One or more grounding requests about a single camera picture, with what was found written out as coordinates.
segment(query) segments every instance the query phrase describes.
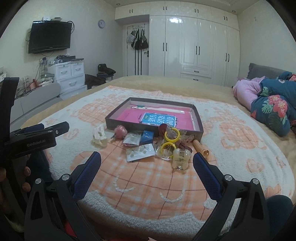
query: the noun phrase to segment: pink pom pom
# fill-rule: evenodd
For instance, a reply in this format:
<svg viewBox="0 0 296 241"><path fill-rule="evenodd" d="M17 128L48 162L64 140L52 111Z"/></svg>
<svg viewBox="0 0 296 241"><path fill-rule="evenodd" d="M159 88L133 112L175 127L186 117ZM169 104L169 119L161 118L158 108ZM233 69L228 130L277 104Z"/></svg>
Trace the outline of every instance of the pink pom pom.
<svg viewBox="0 0 296 241"><path fill-rule="evenodd" d="M116 139L120 140L123 139L128 133L124 126L117 126L114 131Z"/></svg>

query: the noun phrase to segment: television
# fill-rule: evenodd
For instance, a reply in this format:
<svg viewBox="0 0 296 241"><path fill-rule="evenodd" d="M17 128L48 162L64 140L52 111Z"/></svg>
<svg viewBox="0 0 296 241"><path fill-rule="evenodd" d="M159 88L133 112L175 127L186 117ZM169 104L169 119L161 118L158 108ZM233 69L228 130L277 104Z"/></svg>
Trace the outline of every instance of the television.
<svg viewBox="0 0 296 241"><path fill-rule="evenodd" d="M70 48L71 22L34 21L28 53L45 53Z"/></svg>

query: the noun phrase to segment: gray pillow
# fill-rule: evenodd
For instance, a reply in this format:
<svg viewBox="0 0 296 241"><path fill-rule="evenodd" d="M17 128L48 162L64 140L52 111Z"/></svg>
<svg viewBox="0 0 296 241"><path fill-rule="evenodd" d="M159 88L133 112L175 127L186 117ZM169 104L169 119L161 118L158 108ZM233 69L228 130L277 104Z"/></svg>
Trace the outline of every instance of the gray pillow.
<svg viewBox="0 0 296 241"><path fill-rule="evenodd" d="M260 78L262 76L266 76L266 78L269 79L276 79L283 72L285 72L285 70L250 63L247 78L251 80L256 77Z"/></svg>

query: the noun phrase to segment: screw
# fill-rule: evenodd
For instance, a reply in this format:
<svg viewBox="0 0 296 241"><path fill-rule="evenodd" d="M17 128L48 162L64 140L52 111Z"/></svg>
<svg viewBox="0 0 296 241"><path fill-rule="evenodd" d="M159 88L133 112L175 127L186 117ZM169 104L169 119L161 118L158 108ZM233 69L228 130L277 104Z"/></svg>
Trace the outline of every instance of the screw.
<svg viewBox="0 0 296 241"><path fill-rule="evenodd" d="M256 185L259 184L259 180L256 179L256 178L254 178L254 179L253 179L253 183L256 184Z"/></svg>
<svg viewBox="0 0 296 241"><path fill-rule="evenodd" d="M41 178L37 178L36 180L35 180L35 183L36 184L39 184L41 182Z"/></svg>
<svg viewBox="0 0 296 241"><path fill-rule="evenodd" d="M70 178L68 174L62 176L62 180L67 181Z"/></svg>
<svg viewBox="0 0 296 241"><path fill-rule="evenodd" d="M225 179L227 180L227 181L231 181L232 180L232 176L230 176L230 175L225 175Z"/></svg>

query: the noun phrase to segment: white claw clip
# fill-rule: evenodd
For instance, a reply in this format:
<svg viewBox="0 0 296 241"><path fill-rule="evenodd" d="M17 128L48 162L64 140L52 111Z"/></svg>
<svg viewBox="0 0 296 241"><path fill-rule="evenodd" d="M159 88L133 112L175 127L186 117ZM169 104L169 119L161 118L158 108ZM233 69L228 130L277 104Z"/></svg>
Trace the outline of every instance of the white claw clip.
<svg viewBox="0 0 296 241"><path fill-rule="evenodd" d="M102 147L106 147L108 145L108 139L107 139L107 137L105 135L105 131L104 131L104 124L100 124L99 126L94 128L93 142L102 146Z"/></svg>

